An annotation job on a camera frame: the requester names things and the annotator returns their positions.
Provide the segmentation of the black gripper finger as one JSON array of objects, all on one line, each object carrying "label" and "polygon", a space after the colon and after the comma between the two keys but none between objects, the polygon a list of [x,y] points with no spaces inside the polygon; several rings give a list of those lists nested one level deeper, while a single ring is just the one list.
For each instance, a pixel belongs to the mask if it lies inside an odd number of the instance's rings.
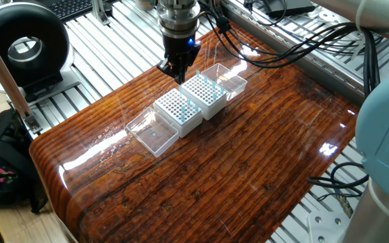
[{"label": "black gripper finger", "polygon": [[194,61],[194,58],[188,57],[185,61],[182,62],[182,66],[179,73],[179,84],[183,84],[184,82],[186,82],[187,69],[193,65]]},{"label": "black gripper finger", "polygon": [[177,84],[181,84],[180,70],[174,67],[167,59],[161,60],[156,67],[164,74],[172,77]]}]

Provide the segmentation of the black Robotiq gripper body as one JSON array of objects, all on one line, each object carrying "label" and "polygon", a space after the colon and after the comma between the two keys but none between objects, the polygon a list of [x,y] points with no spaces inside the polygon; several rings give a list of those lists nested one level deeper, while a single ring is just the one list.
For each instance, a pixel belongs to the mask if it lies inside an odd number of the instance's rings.
[{"label": "black Robotiq gripper body", "polygon": [[194,61],[197,57],[201,45],[195,42],[195,35],[184,38],[173,38],[163,36],[164,57],[168,61]]}]

